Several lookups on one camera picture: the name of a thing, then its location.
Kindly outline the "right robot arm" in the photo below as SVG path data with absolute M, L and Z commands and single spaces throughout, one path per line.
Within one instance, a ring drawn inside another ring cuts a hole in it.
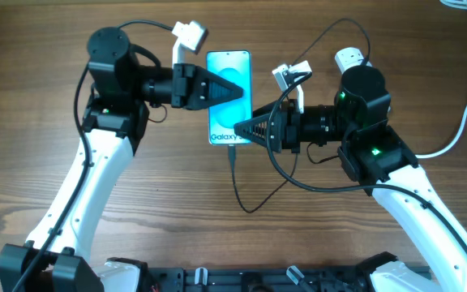
M 259 109 L 234 132 L 264 146 L 276 171 L 294 186 L 328 193 L 287 174 L 275 155 L 300 151 L 302 143 L 337 141 L 342 169 L 354 182 L 347 191 L 364 190 L 401 226 L 437 278 L 432 289 L 467 291 L 467 232 L 432 187 L 416 155 L 388 125 L 391 96 L 382 73 L 365 65 L 344 70 L 335 102 L 298 109 L 289 92 L 311 72 L 288 73 L 277 101 Z

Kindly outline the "turquoise screen Galaxy smartphone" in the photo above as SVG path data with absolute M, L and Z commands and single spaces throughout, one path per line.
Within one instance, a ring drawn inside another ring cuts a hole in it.
M 238 86 L 212 88 L 219 91 L 221 102 L 208 109 L 208 138 L 212 145 L 249 144 L 235 133 L 234 126 L 252 118 L 251 53 L 248 50 L 209 51 L 207 69 Z

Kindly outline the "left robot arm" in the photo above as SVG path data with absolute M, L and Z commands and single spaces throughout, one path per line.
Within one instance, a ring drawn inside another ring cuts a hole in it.
M 203 110 L 241 97 L 242 89 L 185 62 L 208 31 L 197 22 L 169 27 L 172 63 L 163 67 L 149 50 L 131 43 L 122 25 L 100 28 L 88 39 L 83 73 L 92 77 L 84 111 L 75 111 L 80 143 L 47 213 L 24 244 L 0 252 L 5 291 L 156 291 L 158 282 L 140 260 L 113 257 L 91 267 L 96 228 L 121 173 L 134 158 L 151 108 Z

